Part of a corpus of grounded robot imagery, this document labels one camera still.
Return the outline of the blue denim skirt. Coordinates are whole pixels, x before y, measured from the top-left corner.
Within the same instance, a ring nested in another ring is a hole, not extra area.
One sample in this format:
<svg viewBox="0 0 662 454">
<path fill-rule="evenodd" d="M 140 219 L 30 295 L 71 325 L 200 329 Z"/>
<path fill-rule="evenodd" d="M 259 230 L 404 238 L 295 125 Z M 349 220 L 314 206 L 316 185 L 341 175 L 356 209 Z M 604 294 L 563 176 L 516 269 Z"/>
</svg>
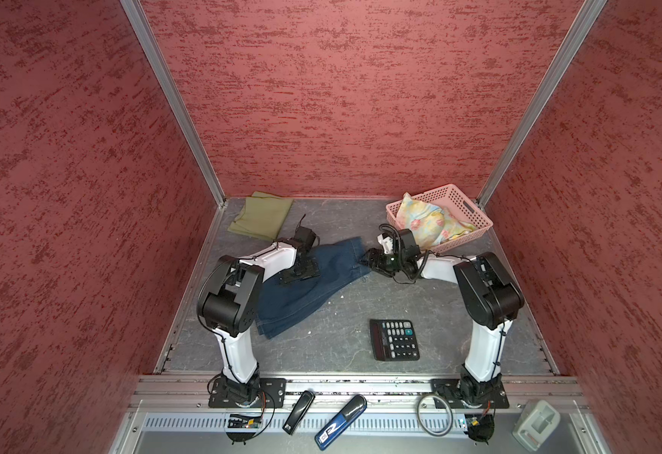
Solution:
<svg viewBox="0 0 662 454">
<path fill-rule="evenodd" d="M 359 236 L 321 245 L 310 253 L 319 265 L 319 276 L 287 285 L 279 275 L 265 281 L 258 302 L 258 333 L 267 339 L 280 335 L 316 312 L 335 293 L 370 274 L 369 267 L 361 263 L 365 254 Z"/>
</svg>

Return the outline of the olive green skirt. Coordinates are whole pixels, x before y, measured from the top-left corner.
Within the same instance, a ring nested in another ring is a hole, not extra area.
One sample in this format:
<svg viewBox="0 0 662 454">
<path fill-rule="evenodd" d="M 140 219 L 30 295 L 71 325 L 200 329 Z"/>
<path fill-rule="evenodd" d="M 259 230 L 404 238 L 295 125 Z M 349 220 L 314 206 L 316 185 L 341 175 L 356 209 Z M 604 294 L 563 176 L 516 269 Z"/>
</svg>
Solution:
<svg viewBox="0 0 662 454">
<path fill-rule="evenodd" d="M 242 236 L 276 241 L 291 211 L 293 199 L 255 191 L 245 198 L 240 213 L 231 222 L 228 231 Z"/>
</svg>

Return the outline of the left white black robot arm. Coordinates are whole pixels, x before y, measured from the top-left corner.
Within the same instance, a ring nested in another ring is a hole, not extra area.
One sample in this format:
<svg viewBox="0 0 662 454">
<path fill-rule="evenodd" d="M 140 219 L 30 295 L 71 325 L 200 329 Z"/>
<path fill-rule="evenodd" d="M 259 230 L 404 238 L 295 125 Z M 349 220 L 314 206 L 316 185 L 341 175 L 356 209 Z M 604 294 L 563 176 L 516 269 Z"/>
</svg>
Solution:
<svg viewBox="0 0 662 454">
<path fill-rule="evenodd" d="M 240 407 L 251 407 L 261 397 L 259 363 L 249 329 L 263 285 L 277 275 L 291 282 L 318 276 L 318 265 L 310 256 L 315 242 L 315 238 L 282 238 L 252 255 L 223 255 L 202 285 L 196 314 L 221 348 L 223 367 L 216 382 Z"/>
</svg>

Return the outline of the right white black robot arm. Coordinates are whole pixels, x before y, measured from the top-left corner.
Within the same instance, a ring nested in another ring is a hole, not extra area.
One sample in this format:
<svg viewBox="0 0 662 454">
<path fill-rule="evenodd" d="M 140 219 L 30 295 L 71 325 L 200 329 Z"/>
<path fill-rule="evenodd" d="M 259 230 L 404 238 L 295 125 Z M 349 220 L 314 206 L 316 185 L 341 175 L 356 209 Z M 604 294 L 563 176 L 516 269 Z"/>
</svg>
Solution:
<svg viewBox="0 0 662 454">
<path fill-rule="evenodd" d="M 494 253 L 436 255 L 422 251 L 409 229 L 398 230 L 384 223 L 379 230 L 379 246 L 361 256 L 361 265 L 393 280 L 401 274 L 403 285 L 437 280 L 457 286 L 473 323 L 460 376 L 434 379 L 433 395 L 456 409 L 478 409 L 488 404 L 506 408 L 501 359 L 513 321 L 525 305 L 512 276 Z"/>
</svg>

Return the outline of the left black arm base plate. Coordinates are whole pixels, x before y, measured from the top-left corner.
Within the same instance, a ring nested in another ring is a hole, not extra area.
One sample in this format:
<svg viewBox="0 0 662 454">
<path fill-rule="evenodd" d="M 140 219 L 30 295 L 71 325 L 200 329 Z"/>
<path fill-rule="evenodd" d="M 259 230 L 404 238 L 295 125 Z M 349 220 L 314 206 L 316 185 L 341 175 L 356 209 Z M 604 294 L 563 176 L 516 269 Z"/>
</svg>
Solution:
<svg viewBox="0 0 662 454">
<path fill-rule="evenodd" d="M 248 385 L 241 385 L 221 376 L 209 387 L 208 407 L 261 409 L 281 408 L 284 405 L 287 380 L 283 378 L 259 378 Z"/>
</svg>

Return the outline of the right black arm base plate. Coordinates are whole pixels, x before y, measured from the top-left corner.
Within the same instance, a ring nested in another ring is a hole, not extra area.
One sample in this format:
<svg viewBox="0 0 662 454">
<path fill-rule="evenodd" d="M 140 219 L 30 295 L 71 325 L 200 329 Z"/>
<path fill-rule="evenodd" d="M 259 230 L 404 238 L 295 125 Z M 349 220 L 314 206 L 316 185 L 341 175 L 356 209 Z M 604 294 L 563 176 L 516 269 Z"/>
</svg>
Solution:
<svg viewBox="0 0 662 454">
<path fill-rule="evenodd" d="M 431 391 L 442 397 L 452 409 L 508 410 L 510 402 L 498 376 L 494 380 L 477 382 L 473 378 L 431 380 Z"/>
</svg>

